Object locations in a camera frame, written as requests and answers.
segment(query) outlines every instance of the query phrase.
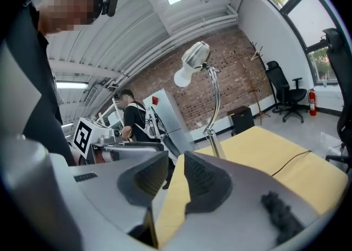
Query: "man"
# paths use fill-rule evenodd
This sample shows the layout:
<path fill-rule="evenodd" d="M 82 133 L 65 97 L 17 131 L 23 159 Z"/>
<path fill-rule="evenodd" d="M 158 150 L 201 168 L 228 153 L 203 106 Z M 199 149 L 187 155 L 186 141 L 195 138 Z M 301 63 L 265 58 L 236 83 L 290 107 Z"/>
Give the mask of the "man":
<path fill-rule="evenodd" d="M 124 127 L 122 129 L 122 138 L 124 140 L 128 140 L 130 134 L 133 133 L 137 141 L 160 143 L 161 141 L 159 139 L 149 138 L 138 126 L 136 126 L 136 124 L 138 124 L 141 128 L 145 128 L 146 112 L 144 105 L 135 101 L 133 92 L 130 90 L 122 90 L 119 92 L 117 98 L 119 100 L 119 108 L 123 108 L 124 112 Z M 130 104 L 136 104 L 144 111 Z M 163 189 L 169 188 L 174 169 L 175 165 L 169 158 L 168 175 L 166 177 L 166 184 L 163 186 Z"/>
<path fill-rule="evenodd" d="M 0 103 L 5 105 L 1 132 L 38 141 L 50 153 L 63 155 L 69 166 L 75 162 L 61 128 L 62 100 L 46 56 L 45 36 L 91 24 L 102 8 L 103 0 L 48 0 L 38 9 L 26 1 L 0 47 Z"/>

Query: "fire extinguisher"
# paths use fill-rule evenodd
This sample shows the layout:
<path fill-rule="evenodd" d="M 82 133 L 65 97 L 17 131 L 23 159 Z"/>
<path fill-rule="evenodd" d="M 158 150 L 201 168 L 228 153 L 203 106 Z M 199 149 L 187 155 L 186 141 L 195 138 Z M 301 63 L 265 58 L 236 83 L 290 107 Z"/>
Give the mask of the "fire extinguisher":
<path fill-rule="evenodd" d="M 309 108 L 310 108 L 310 115 L 315 116 L 317 115 L 317 105 L 316 105 L 316 98 L 315 98 L 315 90 L 311 89 L 308 91 L 308 99 L 309 99 Z"/>

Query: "white wall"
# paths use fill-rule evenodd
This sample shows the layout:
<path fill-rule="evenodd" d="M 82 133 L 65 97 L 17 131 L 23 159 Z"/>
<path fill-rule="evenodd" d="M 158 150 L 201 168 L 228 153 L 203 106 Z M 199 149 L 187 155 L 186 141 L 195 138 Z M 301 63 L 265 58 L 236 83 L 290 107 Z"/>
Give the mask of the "white wall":
<path fill-rule="evenodd" d="M 294 78 L 303 79 L 300 87 L 314 87 L 313 78 L 304 51 L 293 30 L 267 0 L 242 0 L 239 9 L 239 27 L 248 39 L 262 49 L 264 63 L 279 63 L 291 88 Z"/>
<path fill-rule="evenodd" d="M 312 89 L 314 82 L 302 46 L 285 19 L 268 0 L 242 0 L 238 25 L 250 41 L 262 49 L 264 63 L 277 61 L 291 88 L 294 78 L 302 77 L 300 88 Z M 315 87 L 317 106 L 342 110 L 343 100 L 338 86 Z"/>
<path fill-rule="evenodd" d="M 272 95 L 265 97 L 264 99 L 259 101 L 260 109 L 263 111 L 263 110 L 273 106 L 274 103 L 275 103 L 275 101 L 274 101 L 274 97 Z M 257 103 L 250 105 L 249 108 L 251 108 L 251 112 L 252 112 L 253 116 L 257 115 L 259 113 L 259 108 L 258 108 Z M 220 132 L 221 130 L 227 129 L 231 126 L 232 126 L 231 118 L 230 118 L 230 116 L 226 116 L 222 119 L 216 120 L 214 123 L 213 129 L 217 133 L 217 132 Z M 206 126 L 203 126 L 201 128 L 192 130 L 190 132 L 192 139 L 198 140 L 198 139 L 204 138 L 205 136 L 203 134 L 203 131 L 205 130 L 205 128 L 206 128 Z"/>

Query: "coat rack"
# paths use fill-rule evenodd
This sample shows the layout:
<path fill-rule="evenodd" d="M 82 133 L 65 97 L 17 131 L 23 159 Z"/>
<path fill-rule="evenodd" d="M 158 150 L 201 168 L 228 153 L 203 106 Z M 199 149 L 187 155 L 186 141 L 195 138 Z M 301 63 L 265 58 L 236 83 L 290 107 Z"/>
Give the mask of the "coat rack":
<path fill-rule="evenodd" d="M 257 50 L 257 49 L 256 49 L 256 45 L 257 45 L 257 43 L 254 44 L 253 42 L 251 42 L 251 47 L 248 47 L 248 48 L 254 50 L 254 54 L 253 54 L 253 56 L 251 57 L 250 60 L 253 61 L 253 60 L 259 58 L 260 61 L 262 62 L 262 60 L 261 60 L 262 54 L 261 54 L 260 52 L 261 52 L 261 50 L 262 50 L 263 47 L 261 47 L 260 50 Z M 259 109 L 259 118 L 260 118 L 260 125 L 261 125 L 261 124 L 262 124 L 262 116 L 265 115 L 265 116 L 270 117 L 270 115 L 268 115 L 268 114 L 266 114 L 266 113 L 264 113 L 264 112 L 261 111 L 260 105 L 259 105 L 259 100 L 258 100 L 257 93 L 256 93 L 258 90 L 254 88 L 253 82 L 252 82 L 251 78 L 249 77 L 249 74 L 247 73 L 247 68 L 246 68 L 246 66 L 244 66 L 244 64 L 243 64 L 242 61 L 240 60 L 240 58 L 239 58 L 239 56 L 237 55 L 237 53 L 236 53 L 235 50 L 234 50 L 234 53 L 235 53 L 235 55 L 236 55 L 236 58 L 237 58 L 238 62 L 240 63 L 240 65 L 241 65 L 241 67 L 242 67 L 242 69 L 243 69 L 243 73 L 245 74 L 245 76 L 246 76 L 246 78 L 247 78 L 247 81 L 249 82 L 249 85 L 250 85 L 250 91 L 249 91 L 249 92 L 253 92 L 253 94 L 254 94 L 254 97 L 255 97 L 255 100 L 256 100 L 256 102 L 257 102 L 258 109 Z"/>
<path fill-rule="evenodd" d="M 251 42 L 251 47 L 248 47 L 248 48 L 254 50 L 254 51 L 255 51 L 255 54 L 256 54 L 256 45 L 257 45 L 257 43 Z M 265 64 L 264 64 L 264 61 L 262 60 L 262 55 L 260 55 L 260 56 L 258 56 L 258 57 L 256 57 L 256 58 L 259 58 L 259 61 L 260 61 L 260 63 L 262 64 L 262 67 L 263 67 L 264 71 L 266 71 L 267 68 L 266 68 L 266 66 L 265 66 Z M 274 88 L 273 88 L 273 85 L 272 85 L 271 81 L 270 81 L 269 79 L 268 79 L 268 81 L 269 81 L 270 88 L 271 88 L 271 92 L 273 93 L 273 97 L 274 97 L 274 101 L 275 101 L 275 108 L 273 109 L 272 112 L 273 112 L 273 113 L 278 113 L 278 112 L 279 112 L 279 106 L 278 106 L 278 103 L 277 103 L 277 100 L 276 100 L 276 95 L 275 95 L 275 92 L 274 92 Z"/>

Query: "desk lamp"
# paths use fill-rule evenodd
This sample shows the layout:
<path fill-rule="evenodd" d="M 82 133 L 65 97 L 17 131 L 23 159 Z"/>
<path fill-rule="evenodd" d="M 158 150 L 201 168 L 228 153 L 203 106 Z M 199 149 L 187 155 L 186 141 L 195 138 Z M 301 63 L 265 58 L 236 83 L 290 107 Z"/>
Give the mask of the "desk lamp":
<path fill-rule="evenodd" d="M 210 54 L 210 47 L 205 42 L 195 43 L 189 50 L 182 56 L 183 67 L 178 70 L 174 75 L 175 84 L 181 88 L 188 86 L 191 83 L 192 75 L 196 72 L 207 70 L 213 83 L 215 92 L 215 108 L 213 116 L 206 126 L 203 134 L 209 138 L 210 144 L 213 148 L 213 153 L 216 157 L 226 159 L 224 151 L 220 145 L 220 142 L 216 136 L 213 126 L 218 116 L 220 109 L 220 90 L 217 73 L 219 70 L 210 66 L 206 62 Z"/>

